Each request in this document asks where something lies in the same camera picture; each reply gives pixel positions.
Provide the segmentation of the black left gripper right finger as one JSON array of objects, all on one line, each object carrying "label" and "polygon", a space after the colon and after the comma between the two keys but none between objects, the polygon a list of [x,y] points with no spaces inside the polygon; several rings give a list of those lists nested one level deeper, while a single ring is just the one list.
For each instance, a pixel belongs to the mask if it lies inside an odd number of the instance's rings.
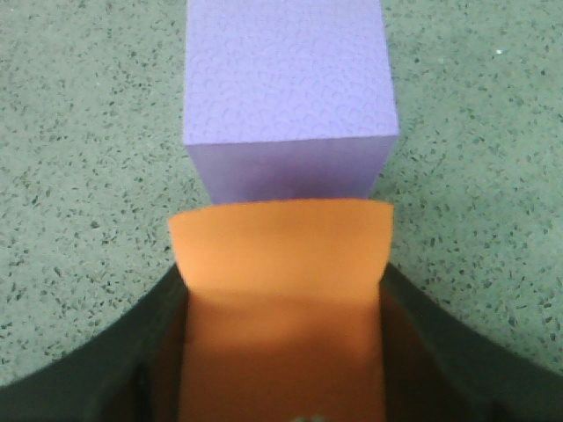
[{"label": "black left gripper right finger", "polygon": [[382,292],[414,328],[450,385],[472,410],[471,421],[561,421],[562,376],[540,367],[457,320],[395,266]]}]

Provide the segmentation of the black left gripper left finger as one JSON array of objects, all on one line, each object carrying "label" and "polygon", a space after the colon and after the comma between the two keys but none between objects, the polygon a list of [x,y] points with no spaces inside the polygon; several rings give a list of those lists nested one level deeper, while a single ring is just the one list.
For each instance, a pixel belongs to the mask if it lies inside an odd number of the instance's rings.
[{"label": "black left gripper left finger", "polygon": [[3,421],[175,421],[188,293],[176,266],[85,345],[1,389]]}]

